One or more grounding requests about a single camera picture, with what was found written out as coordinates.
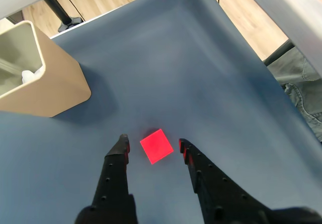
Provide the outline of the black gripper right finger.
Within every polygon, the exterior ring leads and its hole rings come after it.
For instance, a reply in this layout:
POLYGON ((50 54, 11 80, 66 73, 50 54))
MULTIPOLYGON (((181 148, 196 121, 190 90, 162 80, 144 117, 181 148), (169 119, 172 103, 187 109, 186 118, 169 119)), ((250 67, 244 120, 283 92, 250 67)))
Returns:
POLYGON ((255 200, 188 140, 179 139, 205 223, 271 223, 270 209, 255 200))

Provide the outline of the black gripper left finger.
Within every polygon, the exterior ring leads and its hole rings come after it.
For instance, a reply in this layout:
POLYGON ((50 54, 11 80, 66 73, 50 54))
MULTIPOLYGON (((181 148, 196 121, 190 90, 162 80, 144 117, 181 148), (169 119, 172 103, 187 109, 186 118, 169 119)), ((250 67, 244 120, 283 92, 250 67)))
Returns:
POLYGON ((134 197, 128 192, 129 152, 128 136, 122 134, 104 157, 92 204, 81 210, 75 223, 138 223, 134 197))

